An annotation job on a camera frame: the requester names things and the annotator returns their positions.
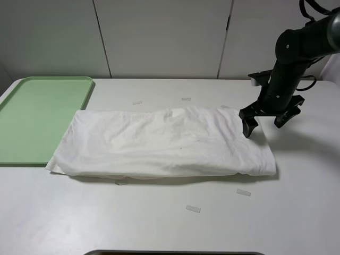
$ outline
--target table surface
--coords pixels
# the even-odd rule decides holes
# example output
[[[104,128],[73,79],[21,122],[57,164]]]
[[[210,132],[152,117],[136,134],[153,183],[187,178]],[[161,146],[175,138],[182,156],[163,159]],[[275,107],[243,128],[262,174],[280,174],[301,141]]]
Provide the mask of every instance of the table surface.
[[[187,105],[240,109],[260,90],[241,80],[94,82],[87,109],[136,112]],[[55,175],[43,168],[0,168],[0,253],[338,254],[340,88],[320,81],[301,94],[306,99],[302,113],[281,129],[272,117],[260,119],[276,158],[275,176],[129,179],[118,186],[109,179]],[[186,210],[187,205],[201,212]]]

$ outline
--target green tray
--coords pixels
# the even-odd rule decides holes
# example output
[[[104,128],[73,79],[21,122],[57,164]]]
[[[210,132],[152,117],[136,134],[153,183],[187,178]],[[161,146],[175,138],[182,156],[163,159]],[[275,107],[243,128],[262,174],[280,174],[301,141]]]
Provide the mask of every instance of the green tray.
[[[0,166],[45,166],[94,88],[89,77],[29,77],[0,104]]]

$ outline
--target folded towel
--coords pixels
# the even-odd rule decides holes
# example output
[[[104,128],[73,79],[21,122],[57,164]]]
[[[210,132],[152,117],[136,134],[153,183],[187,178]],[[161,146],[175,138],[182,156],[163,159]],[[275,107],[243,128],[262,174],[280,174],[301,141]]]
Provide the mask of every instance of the folded towel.
[[[276,173],[261,128],[247,139],[237,110],[195,106],[153,113],[79,110],[46,169],[113,179]]]

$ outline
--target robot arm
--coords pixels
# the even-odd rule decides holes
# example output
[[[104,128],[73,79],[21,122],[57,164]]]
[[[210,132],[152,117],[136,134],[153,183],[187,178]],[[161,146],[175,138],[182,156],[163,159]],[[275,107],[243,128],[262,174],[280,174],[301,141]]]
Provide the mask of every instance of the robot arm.
[[[258,126],[255,116],[275,116],[274,124],[281,128],[299,114],[301,110],[298,106],[303,104],[304,99],[293,94],[306,69],[318,58],[340,53],[339,8],[332,12],[322,10],[328,12],[326,15],[329,16],[317,22],[309,16],[311,21],[304,28],[286,30],[280,35],[276,42],[277,60],[273,70],[249,75],[255,85],[261,85],[262,88],[257,101],[240,110],[245,137],[249,137]]]

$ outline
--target crumpled fabric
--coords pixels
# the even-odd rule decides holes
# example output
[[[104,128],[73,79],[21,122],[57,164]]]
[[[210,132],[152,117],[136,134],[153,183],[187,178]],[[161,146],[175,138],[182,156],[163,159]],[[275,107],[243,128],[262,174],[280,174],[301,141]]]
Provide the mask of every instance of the crumpled fabric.
[[[153,113],[79,110],[46,169],[71,176],[136,179],[274,175],[260,127],[250,139],[231,108]]]

